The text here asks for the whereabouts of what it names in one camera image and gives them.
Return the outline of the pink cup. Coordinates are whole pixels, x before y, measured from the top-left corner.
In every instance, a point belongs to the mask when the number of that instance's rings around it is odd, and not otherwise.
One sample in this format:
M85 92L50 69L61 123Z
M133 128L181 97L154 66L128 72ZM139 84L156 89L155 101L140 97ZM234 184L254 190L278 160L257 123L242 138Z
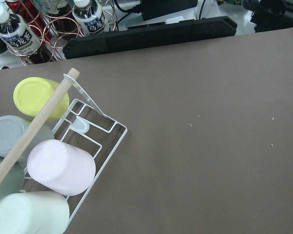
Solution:
M84 192L92 183L96 165L90 153L65 142L50 139L39 143L27 159L29 175L62 195Z

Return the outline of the yellow cup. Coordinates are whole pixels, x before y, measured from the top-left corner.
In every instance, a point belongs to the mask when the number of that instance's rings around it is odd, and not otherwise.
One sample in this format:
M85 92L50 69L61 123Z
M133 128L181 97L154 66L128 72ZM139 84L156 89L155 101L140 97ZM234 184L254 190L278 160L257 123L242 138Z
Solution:
M16 108L29 117L35 117L46 104L59 83L40 77L29 77L20 81L13 92Z

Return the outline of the grey cup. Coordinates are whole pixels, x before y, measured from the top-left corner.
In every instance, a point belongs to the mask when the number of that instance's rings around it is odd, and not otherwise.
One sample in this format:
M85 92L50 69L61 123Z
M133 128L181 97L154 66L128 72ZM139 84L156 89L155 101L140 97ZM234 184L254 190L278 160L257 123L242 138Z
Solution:
M1 157L7 156L10 150L24 134L30 123L31 121L18 116L5 115L0 117ZM32 149L37 144L49 139L54 139L53 132L50 127L48 127L47 125L43 125L18 159L18 163L26 164L28 156Z

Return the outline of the mint green cup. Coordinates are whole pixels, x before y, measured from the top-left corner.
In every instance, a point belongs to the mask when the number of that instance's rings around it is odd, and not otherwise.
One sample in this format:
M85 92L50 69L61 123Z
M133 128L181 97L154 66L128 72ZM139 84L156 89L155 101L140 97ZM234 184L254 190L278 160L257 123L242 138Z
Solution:
M0 184L0 200L7 195L18 193L24 184L24 169L16 163Z

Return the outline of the white cup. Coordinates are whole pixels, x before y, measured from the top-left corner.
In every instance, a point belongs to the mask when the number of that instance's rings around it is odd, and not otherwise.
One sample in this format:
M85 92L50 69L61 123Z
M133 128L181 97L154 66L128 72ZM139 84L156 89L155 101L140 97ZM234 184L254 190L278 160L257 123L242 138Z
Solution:
M56 192L26 192L0 201L0 234L62 234L69 223L69 205Z

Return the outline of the black bar at table edge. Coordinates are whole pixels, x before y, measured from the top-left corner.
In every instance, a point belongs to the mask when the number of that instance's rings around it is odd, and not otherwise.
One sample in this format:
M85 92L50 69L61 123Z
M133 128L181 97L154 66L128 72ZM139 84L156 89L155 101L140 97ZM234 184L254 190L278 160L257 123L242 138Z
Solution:
M229 16L189 19L178 23L152 23L70 39L63 48L66 59L75 59L236 34L237 23Z

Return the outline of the oolong tea bottle right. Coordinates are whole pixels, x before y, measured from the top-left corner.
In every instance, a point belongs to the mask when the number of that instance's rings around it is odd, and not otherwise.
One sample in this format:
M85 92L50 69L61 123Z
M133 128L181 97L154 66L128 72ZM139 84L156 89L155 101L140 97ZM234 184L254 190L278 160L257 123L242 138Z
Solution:
M86 36L109 30L103 8L97 0L73 2L73 6L67 0L48 0L45 3L49 16L59 18L53 22L59 33L76 33L78 26Z

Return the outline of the oolong tea bottle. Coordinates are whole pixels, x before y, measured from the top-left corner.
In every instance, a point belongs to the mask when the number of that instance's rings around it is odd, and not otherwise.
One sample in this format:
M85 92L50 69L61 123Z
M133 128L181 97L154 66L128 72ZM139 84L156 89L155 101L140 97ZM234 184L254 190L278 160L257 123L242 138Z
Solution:
M10 14L0 5L0 39L17 55L33 64L54 61L52 53L18 14Z
M73 6L67 0L48 0L45 3L49 16L59 18L53 22L59 33L76 33L78 26L86 36L109 30L103 8L97 0L73 2Z

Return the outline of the oolong tea bottle left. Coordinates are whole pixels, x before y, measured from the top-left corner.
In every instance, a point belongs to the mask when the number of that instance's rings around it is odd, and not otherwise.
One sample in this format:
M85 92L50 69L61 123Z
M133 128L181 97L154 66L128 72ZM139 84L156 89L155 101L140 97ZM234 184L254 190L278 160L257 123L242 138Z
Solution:
M33 64L54 61L52 53L18 14L10 14L0 5L0 39L17 55Z

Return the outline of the red can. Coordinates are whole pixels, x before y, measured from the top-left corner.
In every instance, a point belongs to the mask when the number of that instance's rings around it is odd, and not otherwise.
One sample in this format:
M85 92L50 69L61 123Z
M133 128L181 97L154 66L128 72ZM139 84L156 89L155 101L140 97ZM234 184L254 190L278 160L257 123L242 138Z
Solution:
M39 38L42 39L44 33L44 40L50 42L52 34L48 30L44 31L46 22L32 0L6 0L5 3L14 14L23 18Z

